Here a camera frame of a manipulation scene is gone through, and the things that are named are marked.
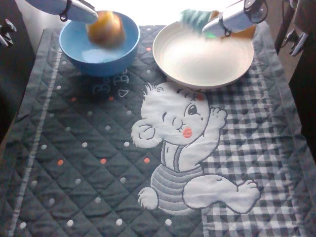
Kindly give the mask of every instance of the green light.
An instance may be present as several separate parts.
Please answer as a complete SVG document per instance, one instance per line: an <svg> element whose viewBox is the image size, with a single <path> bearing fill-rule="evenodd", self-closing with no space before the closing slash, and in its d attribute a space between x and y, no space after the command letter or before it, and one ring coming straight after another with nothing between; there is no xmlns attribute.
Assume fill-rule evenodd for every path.
<svg viewBox="0 0 316 237"><path fill-rule="evenodd" d="M216 36L214 34L212 34L211 32L206 32L206 33L204 33L204 35L207 38L216 38Z"/></svg>

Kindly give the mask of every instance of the bear ear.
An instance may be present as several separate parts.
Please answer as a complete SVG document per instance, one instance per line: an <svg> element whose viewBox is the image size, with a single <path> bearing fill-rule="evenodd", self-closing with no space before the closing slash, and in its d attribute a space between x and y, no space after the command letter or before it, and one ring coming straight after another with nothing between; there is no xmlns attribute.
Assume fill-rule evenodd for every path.
<svg viewBox="0 0 316 237"><path fill-rule="evenodd" d="M146 119L141 119L133 125L131 136L134 144L141 148L152 148L162 141L156 129Z"/></svg>

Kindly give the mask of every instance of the bright white background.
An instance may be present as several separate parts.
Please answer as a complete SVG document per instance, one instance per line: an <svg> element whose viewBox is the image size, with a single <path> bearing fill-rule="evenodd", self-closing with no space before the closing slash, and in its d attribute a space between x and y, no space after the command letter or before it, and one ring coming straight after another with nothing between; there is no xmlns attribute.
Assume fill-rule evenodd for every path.
<svg viewBox="0 0 316 237"><path fill-rule="evenodd" d="M41 12L24 0L15 1L22 13L33 50L36 51L43 30L49 27L59 27L64 23L59 20L59 16ZM220 11L236 1L237 0L87 0L96 10L121 12L131 17L138 25L168 25L179 20L181 11L187 8L198 10L216 9Z"/></svg>

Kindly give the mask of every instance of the bowl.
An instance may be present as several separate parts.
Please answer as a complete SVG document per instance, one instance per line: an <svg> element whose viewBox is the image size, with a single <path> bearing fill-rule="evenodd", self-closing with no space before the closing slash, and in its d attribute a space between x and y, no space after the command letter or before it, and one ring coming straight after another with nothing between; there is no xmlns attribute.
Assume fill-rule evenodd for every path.
<svg viewBox="0 0 316 237"><path fill-rule="evenodd" d="M93 77L109 77L123 72L134 61L140 30L128 16L120 16L126 33L125 42L117 48L105 49L91 43L86 25L71 21L62 29L59 44L69 61L82 73Z"/></svg>
<svg viewBox="0 0 316 237"><path fill-rule="evenodd" d="M153 54L171 80L195 89L212 89L247 72L254 49L250 38L204 39L175 22L158 33Z"/></svg>

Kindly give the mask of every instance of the orange circle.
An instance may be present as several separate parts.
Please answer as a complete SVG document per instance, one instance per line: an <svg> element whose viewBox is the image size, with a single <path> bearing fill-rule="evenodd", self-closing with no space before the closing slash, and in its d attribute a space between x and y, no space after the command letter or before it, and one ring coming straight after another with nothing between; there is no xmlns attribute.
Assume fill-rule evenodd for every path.
<svg viewBox="0 0 316 237"><path fill-rule="evenodd" d="M189 127L186 127L183 130L182 135L184 138L190 138L192 136L192 129L190 129Z"/></svg>
<svg viewBox="0 0 316 237"><path fill-rule="evenodd" d="M197 94L197 100L203 101L204 100L204 96L202 94Z"/></svg>

